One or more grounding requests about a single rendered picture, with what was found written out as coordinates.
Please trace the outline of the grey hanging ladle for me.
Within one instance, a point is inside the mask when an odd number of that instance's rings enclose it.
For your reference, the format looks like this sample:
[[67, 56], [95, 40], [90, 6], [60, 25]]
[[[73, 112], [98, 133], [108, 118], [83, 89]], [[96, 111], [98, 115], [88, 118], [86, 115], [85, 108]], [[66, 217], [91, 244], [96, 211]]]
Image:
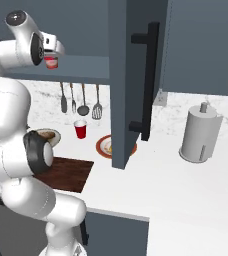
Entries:
[[77, 112], [81, 116], [86, 116], [89, 113], [89, 107], [86, 105], [86, 102], [85, 102], [85, 86], [84, 86], [84, 84], [82, 84], [82, 94], [83, 94], [83, 105], [81, 105], [77, 109]]

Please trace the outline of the grey paper towel holder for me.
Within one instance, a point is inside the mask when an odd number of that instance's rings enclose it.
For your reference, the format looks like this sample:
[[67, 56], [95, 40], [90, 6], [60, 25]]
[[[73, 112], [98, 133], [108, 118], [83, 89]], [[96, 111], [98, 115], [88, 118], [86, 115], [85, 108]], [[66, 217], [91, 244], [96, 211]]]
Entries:
[[223, 116], [207, 102], [188, 110], [180, 156], [191, 163], [203, 163], [212, 157]]

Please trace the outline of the grey wall outlet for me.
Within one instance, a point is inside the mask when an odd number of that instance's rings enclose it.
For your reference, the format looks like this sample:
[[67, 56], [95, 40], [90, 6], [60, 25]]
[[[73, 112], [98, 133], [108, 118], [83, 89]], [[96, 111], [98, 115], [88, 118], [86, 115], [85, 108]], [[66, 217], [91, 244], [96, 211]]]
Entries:
[[164, 92], [162, 89], [159, 89], [155, 97], [155, 100], [153, 102], [153, 105], [165, 107], [167, 105], [167, 97], [168, 97], [168, 93]]

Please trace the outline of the red plastic cup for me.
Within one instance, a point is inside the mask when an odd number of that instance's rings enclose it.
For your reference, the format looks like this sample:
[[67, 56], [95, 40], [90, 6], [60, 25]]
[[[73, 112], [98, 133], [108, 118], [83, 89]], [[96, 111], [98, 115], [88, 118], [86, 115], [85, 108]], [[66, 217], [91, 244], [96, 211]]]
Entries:
[[77, 120], [74, 122], [76, 135], [79, 139], [84, 139], [86, 137], [86, 127], [87, 122], [85, 120]]

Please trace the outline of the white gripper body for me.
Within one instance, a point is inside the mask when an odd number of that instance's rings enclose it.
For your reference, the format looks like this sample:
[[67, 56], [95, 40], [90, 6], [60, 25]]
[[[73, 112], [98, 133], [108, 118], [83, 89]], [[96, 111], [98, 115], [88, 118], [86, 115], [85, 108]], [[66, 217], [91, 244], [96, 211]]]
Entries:
[[59, 57], [65, 54], [65, 48], [59, 40], [47, 39], [44, 43], [44, 54]]

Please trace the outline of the red jam jar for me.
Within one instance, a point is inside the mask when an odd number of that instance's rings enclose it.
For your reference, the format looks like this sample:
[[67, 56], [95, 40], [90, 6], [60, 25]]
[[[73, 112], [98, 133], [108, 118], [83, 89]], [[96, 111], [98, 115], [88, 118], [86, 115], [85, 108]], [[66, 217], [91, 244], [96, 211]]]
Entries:
[[57, 57], [52, 57], [52, 56], [46, 56], [44, 58], [46, 67], [48, 69], [56, 69], [58, 67], [58, 58]]

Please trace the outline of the orange rimmed plate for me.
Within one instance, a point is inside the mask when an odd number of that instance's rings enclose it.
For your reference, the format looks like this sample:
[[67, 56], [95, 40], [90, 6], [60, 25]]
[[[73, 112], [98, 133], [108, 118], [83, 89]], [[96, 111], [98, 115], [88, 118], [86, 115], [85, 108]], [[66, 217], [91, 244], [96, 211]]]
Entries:
[[[112, 145], [112, 155], [108, 155], [104, 152], [104, 145], [106, 142], [111, 141], [111, 145]], [[111, 159], [113, 156], [120, 156], [121, 154], [126, 154], [126, 150], [123, 149], [120, 153], [117, 152], [117, 150], [119, 149], [119, 146], [117, 144], [112, 144], [112, 136], [110, 134], [105, 135], [103, 137], [101, 137], [95, 145], [95, 149], [97, 151], [97, 153], [107, 159]]]

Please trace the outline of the dark brown cutting board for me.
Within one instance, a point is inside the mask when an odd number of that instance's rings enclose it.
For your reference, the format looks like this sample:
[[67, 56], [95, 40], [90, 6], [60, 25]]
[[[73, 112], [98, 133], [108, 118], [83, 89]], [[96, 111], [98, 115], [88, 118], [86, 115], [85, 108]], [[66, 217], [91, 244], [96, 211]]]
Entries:
[[92, 161], [55, 157], [51, 168], [35, 178], [53, 189], [81, 193], [92, 167]]

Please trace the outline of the slate blue base cabinet door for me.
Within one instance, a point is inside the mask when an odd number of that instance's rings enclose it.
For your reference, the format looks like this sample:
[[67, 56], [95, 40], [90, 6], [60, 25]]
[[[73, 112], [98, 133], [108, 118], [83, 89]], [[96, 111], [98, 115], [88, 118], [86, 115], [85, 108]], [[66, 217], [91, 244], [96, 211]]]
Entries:
[[146, 256], [148, 222], [88, 212], [85, 224], [88, 256]]

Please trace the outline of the brown pastry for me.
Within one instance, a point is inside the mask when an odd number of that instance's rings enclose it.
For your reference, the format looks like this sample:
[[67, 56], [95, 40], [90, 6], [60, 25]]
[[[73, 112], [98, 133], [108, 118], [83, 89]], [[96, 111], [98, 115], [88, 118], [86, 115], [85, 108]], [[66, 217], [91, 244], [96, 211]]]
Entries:
[[52, 139], [55, 137], [55, 133], [51, 131], [37, 131], [37, 133], [45, 139]]

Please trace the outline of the slate blue open cabinet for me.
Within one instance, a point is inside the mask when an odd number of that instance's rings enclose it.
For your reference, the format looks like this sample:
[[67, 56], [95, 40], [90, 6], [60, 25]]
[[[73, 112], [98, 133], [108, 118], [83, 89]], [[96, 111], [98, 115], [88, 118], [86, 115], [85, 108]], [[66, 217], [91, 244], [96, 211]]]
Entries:
[[8, 13], [26, 11], [38, 28], [57, 36], [65, 54], [58, 67], [37, 67], [7, 71], [11, 78], [86, 84], [109, 82], [108, 0], [0, 0], [0, 40], [13, 34], [5, 24]]

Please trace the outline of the dark grey dishwasher front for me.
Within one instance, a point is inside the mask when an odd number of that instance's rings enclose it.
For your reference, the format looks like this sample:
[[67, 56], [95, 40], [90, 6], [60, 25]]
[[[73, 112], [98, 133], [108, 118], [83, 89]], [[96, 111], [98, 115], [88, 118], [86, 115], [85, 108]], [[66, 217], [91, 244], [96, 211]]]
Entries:
[[14, 213], [0, 200], [1, 256], [38, 256], [46, 245], [43, 221]]

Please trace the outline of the slate blue closed cabinet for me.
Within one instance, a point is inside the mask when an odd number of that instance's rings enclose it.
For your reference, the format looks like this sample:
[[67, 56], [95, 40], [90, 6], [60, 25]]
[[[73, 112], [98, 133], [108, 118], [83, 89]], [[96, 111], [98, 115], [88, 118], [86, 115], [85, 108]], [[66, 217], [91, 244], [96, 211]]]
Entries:
[[170, 0], [161, 87], [228, 94], [228, 0]]

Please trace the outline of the grey hanging fork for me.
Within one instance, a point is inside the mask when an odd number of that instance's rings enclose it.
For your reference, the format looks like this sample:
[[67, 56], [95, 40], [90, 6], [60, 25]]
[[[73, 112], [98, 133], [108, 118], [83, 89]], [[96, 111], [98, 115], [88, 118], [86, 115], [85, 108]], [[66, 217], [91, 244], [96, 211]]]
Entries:
[[76, 114], [77, 106], [76, 106], [76, 101], [75, 101], [75, 98], [74, 98], [73, 83], [70, 83], [70, 89], [71, 89], [71, 97], [72, 97], [72, 112], [74, 114]]

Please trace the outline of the grey hanging slotted turner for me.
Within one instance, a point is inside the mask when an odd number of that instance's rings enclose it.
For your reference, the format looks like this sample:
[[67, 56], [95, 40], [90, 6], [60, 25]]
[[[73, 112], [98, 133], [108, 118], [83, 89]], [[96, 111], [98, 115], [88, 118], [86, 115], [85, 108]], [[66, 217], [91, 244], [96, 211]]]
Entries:
[[102, 118], [102, 105], [100, 104], [100, 97], [97, 97], [97, 102], [92, 109], [92, 118], [100, 120]]

